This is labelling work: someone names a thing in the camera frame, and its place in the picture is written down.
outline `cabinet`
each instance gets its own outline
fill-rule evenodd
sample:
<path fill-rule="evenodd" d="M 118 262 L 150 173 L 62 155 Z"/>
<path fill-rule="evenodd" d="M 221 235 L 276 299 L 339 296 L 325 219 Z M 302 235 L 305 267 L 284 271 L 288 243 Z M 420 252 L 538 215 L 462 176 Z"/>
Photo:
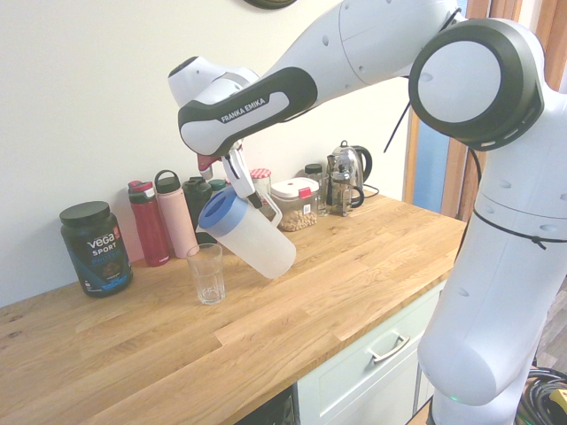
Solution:
<path fill-rule="evenodd" d="M 297 382 L 302 425 L 404 425 L 427 400 L 417 346 L 442 282 Z"/>

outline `water bottle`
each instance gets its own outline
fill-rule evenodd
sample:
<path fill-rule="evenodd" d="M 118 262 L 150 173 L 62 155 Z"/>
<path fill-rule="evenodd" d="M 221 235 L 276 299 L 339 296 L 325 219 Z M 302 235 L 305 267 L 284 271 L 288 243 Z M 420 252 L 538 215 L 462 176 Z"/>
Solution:
<path fill-rule="evenodd" d="M 171 173 L 173 176 L 160 178 L 165 173 Z M 159 209 L 166 222 L 175 256 L 184 259 L 187 255 L 196 254 L 197 238 L 179 177 L 171 170 L 162 170 L 156 175 L 154 182 L 158 192 Z"/>
<path fill-rule="evenodd" d="M 208 233 L 197 231 L 198 215 L 201 214 L 206 202 L 211 198 L 213 193 L 212 185 L 205 182 L 203 177 L 191 177 L 183 184 L 183 193 L 189 207 L 189 215 L 193 223 L 193 230 L 195 230 L 195 235 L 197 236 L 197 242 L 216 243 L 216 239 Z"/>
<path fill-rule="evenodd" d="M 136 218 L 136 228 L 144 259 L 149 267 L 157 267 L 169 261 L 166 230 L 159 216 L 156 191 L 151 182 L 128 183 L 128 198 Z"/>

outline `floor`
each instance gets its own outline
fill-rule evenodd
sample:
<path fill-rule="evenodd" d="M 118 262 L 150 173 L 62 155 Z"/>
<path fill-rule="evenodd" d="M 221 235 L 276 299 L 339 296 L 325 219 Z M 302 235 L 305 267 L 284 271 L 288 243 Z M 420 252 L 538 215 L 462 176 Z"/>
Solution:
<path fill-rule="evenodd" d="M 567 372 L 567 278 L 549 309 L 537 357 L 538 366 Z"/>

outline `drawer handle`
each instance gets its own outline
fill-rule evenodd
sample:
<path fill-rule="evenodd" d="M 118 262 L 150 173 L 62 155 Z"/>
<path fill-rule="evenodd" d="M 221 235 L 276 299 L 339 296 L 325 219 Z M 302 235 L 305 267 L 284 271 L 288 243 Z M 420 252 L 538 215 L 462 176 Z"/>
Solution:
<path fill-rule="evenodd" d="M 380 363 L 380 362 L 382 362 L 386 359 L 389 359 L 391 356 L 393 356 L 394 354 L 399 352 L 402 348 L 404 348 L 408 344 L 410 339 L 411 339 L 410 336 L 398 335 L 398 339 L 396 339 L 396 343 L 399 343 L 399 344 L 396 345 L 395 347 L 393 347 L 390 351 L 388 351 L 383 356 L 379 356 L 375 352 L 373 352 L 372 350 L 369 349 L 369 353 L 372 354 L 372 362 L 375 365 L 377 365 L 378 363 Z"/>

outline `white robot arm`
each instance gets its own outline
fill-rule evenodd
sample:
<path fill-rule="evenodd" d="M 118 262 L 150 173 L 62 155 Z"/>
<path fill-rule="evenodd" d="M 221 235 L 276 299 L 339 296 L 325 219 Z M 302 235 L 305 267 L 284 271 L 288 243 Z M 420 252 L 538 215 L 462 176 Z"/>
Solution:
<path fill-rule="evenodd" d="M 243 137 L 411 69 L 419 117 L 490 151 L 461 252 L 418 349 L 436 388 L 431 421 L 512 425 L 567 275 L 567 97 L 544 82 L 532 33 L 506 20 L 454 19 L 456 10 L 454 0 L 345 0 L 257 81 L 243 68 L 193 58 L 169 82 L 187 146 L 223 158 L 245 180 L 235 147 Z M 448 21 L 454 25 L 440 33 Z M 237 194 L 253 198 L 242 187 Z"/>

